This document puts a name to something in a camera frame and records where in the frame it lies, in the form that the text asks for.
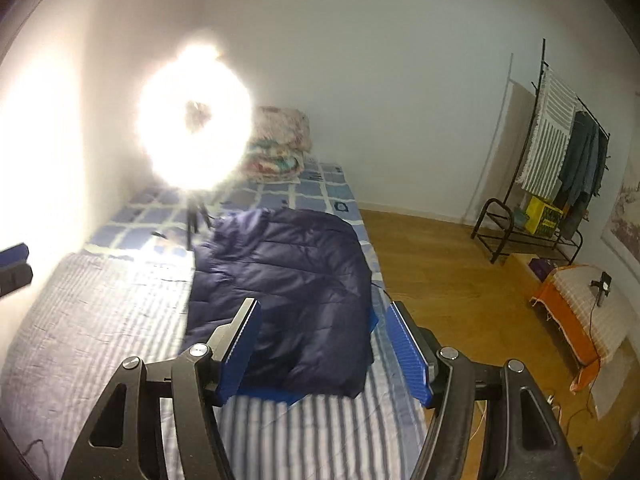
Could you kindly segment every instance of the bed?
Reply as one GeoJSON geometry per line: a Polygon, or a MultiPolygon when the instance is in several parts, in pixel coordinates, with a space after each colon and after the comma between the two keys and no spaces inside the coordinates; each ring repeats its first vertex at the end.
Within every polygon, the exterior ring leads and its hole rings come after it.
{"type": "MultiPolygon", "coordinates": [[[[356,399],[307,396],[288,406],[233,397],[216,408],[236,477],[242,479],[407,479],[426,436],[386,336],[382,275],[340,166],[306,163],[295,184],[235,182],[204,196],[212,216],[252,207],[308,208],[350,223],[373,272],[374,363],[356,399]]],[[[18,448],[42,439],[49,459],[28,460],[60,478],[82,424],[117,365],[175,356],[184,333],[193,257],[184,250],[185,197],[151,186],[58,266],[27,314],[0,378],[0,417],[18,448]],[[166,238],[152,234],[162,232],[166,238]]],[[[170,400],[162,432],[170,478],[182,477],[170,400]]]]}

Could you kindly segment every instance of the folded blanket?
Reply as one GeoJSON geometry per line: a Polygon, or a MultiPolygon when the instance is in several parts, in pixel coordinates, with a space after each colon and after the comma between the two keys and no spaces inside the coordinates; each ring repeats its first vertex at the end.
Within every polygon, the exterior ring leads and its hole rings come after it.
{"type": "Polygon", "coordinates": [[[347,222],[288,208],[219,218],[195,263],[183,349],[230,322],[244,298],[257,298],[262,327],[243,388],[362,392],[373,361],[371,271],[347,222]]]}
{"type": "Polygon", "coordinates": [[[308,117],[293,108],[257,107],[254,130],[242,162],[242,177],[256,182],[282,182],[304,170],[311,149],[308,117]]]}

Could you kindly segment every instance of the yellow box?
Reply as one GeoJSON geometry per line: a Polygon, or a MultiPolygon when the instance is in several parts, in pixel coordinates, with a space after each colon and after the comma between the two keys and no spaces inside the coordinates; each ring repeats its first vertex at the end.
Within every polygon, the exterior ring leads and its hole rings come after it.
{"type": "Polygon", "coordinates": [[[562,211],[537,196],[532,196],[527,206],[529,220],[524,228],[533,235],[551,238],[556,232],[558,222],[562,219],[562,211]]]}

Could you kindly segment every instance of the baseboard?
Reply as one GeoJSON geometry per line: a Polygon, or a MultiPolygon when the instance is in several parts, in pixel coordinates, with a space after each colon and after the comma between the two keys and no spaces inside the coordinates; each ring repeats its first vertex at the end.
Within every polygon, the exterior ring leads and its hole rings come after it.
{"type": "Polygon", "coordinates": [[[431,220],[440,220],[442,222],[450,222],[452,224],[475,225],[475,220],[463,219],[455,216],[441,215],[430,211],[418,211],[416,209],[406,209],[404,207],[394,207],[384,204],[375,204],[373,202],[358,202],[358,208],[367,209],[369,211],[379,211],[381,213],[396,213],[399,215],[419,216],[421,218],[429,218],[431,220]]]}

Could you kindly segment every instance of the poster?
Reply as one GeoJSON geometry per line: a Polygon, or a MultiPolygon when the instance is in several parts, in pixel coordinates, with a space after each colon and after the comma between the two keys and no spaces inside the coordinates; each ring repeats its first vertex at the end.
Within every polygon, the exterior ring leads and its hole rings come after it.
{"type": "Polygon", "coordinates": [[[640,139],[634,136],[625,176],[603,240],[640,277],[640,139]]]}

